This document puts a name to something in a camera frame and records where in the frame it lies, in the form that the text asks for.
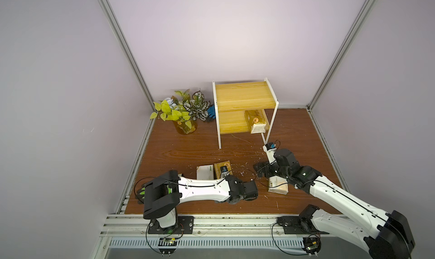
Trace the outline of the white tissue pack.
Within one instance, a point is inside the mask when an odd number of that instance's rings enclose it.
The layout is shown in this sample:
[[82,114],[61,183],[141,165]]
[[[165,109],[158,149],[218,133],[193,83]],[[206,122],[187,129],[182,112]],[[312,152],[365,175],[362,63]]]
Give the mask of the white tissue pack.
[[288,182],[285,178],[272,176],[268,179],[268,192],[283,194],[288,193]]
[[213,165],[203,165],[198,166],[196,170],[197,180],[214,180],[214,166]]

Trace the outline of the gold tissue pack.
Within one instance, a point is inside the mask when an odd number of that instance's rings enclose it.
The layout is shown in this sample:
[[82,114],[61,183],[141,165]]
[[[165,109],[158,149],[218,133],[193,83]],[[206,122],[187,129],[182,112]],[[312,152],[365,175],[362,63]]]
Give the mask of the gold tissue pack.
[[266,132],[268,121],[263,110],[246,110],[244,115],[251,134]]
[[221,179],[227,175],[232,175],[232,167],[230,161],[224,161],[214,164],[215,179]]

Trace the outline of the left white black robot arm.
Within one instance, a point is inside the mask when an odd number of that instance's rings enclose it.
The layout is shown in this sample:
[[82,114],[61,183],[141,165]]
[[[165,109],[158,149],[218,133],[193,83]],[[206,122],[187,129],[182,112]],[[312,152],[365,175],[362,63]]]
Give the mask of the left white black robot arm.
[[244,182],[229,174],[221,179],[195,180],[171,170],[134,188],[135,197],[143,205],[143,218],[158,223],[160,228],[178,226],[177,206],[192,201],[215,201],[236,204],[258,197],[255,181]]

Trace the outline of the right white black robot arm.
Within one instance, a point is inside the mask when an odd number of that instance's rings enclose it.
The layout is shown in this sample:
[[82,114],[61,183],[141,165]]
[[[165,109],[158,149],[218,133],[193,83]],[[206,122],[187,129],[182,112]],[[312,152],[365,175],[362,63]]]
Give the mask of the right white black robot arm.
[[274,143],[263,146],[268,160],[254,165],[258,177],[273,176],[286,180],[344,214],[330,215],[314,206],[307,206],[299,215],[301,223],[311,229],[332,234],[366,251],[373,259],[409,259],[415,247],[407,218],[394,210],[377,208],[348,193],[316,169],[301,166],[293,152],[278,149]]

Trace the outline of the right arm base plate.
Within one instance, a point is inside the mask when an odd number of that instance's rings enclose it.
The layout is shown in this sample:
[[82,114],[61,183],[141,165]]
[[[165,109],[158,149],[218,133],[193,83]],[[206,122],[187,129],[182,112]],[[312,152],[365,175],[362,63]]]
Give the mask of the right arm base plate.
[[285,234],[327,234],[326,232],[316,229],[311,220],[300,218],[299,216],[277,217],[276,222],[283,227]]

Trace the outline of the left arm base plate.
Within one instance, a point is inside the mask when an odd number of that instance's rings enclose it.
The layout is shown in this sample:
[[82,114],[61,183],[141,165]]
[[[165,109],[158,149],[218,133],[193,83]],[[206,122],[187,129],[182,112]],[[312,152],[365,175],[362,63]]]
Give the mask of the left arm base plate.
[[193,216],[170,216],[152,219],[147,233],[151,235],[192,234],[194,226]]

